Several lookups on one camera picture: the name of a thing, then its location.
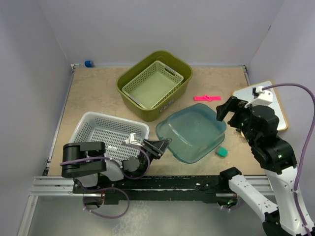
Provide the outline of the white perforated basket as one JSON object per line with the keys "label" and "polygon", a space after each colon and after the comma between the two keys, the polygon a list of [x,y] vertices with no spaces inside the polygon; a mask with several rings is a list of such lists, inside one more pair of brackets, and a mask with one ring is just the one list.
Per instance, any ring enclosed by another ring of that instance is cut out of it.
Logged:
{"label": "white perforated basket", "polygon": [[134,133],[135,139],[140,143],[143,139],[148,139],[149,132],[148,125],[141,122],[87,112],[81,117],[69,141],[71,143],[104,142],[109,156],[122,162],[139,154],[138,150],[124,146],[122,142]]}

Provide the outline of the teal translucent tub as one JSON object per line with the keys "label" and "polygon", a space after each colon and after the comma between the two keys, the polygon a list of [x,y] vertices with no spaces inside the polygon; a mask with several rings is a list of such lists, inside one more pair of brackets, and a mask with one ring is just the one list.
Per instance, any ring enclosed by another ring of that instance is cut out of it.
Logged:
{"label": "teal translucent tub", "polygon": [[170,138],[168,149],[179,161],[193,164],[219,146],[225,139],[226,123],[205,104],[184,108],[156,126],[156,135]]}

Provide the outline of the pale green perforated basket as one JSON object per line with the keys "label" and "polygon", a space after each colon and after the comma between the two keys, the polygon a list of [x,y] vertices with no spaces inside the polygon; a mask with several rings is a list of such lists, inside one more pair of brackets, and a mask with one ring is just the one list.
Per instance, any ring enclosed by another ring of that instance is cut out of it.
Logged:
{"label": "pale green perforated basket", "polygon": [[143,109],[153,109],[183,82],[184,77],[159,60],[128,82],[122,91]]}

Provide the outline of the olive green tub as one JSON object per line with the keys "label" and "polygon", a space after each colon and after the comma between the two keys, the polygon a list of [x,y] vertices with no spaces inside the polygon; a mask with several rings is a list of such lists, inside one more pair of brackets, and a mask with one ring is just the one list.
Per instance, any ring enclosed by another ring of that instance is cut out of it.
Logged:
{"label": "olive green tub", "polygon": [[154,121],[186,91],[190,65],[168,51],[155,51],[116,82],[124,104],[143,121]]}

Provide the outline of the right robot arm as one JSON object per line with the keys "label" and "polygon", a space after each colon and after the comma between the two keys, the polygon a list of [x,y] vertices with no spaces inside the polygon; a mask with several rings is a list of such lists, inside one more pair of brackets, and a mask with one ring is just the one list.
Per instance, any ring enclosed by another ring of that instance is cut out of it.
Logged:
{"label": "right robot arm", "polygon": [[240,196],[259,216],[266,235],[313,236],[315,224],[306,210],[299,188],[294,187],[298,174],[294,150],[278,136],[279,118],[268,106],[246,104],[245,100],[231,96],[217,106],[217,120],[222,121],[228,112],[234,113],[228,124],[244,135],[254,158],[270,181],[277,202],[269,201],[235,167],[220,172],[220,189]]}

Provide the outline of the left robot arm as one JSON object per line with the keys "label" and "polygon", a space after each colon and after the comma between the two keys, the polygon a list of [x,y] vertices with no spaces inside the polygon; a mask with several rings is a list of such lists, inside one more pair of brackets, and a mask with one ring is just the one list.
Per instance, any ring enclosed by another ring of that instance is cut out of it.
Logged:
{"label": "left robot arm", "polygon": [[79,181],[91,193],[100,190],[100,175],[112,182],[124,178],[137,180],[146,175],[152,161],[160,159],[171,142],[171,138],[158,141],[144,139],[138,142],[131,133],[122,141],[122,145],[136,149],[139,153],[121,162],[110,156],[107,150],[114,148],[105,147],[104,142],[68,143],[63,147],[63,161],[60,164],[62,177]]}

